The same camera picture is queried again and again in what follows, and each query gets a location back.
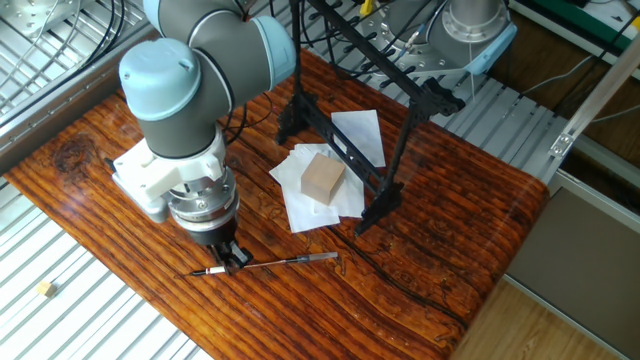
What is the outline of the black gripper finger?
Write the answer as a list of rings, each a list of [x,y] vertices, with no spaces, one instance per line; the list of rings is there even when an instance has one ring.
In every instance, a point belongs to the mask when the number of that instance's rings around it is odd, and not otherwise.
[[[232,273],[234,263],[231,248],[227,244],[210,245],[209,252],[214,257],[216,263],[224,268],[226,274]]]
[[[224,263],[228,269],[240,270],[253,260],[253,255],[236,240],[224,245]]]

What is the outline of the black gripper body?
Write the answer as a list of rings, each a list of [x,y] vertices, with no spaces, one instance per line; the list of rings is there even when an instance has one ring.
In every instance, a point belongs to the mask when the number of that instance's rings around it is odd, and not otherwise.
[[[221,245],[235,240],[236,210],[219,210],[188,217],[184,228],[199,245]]]

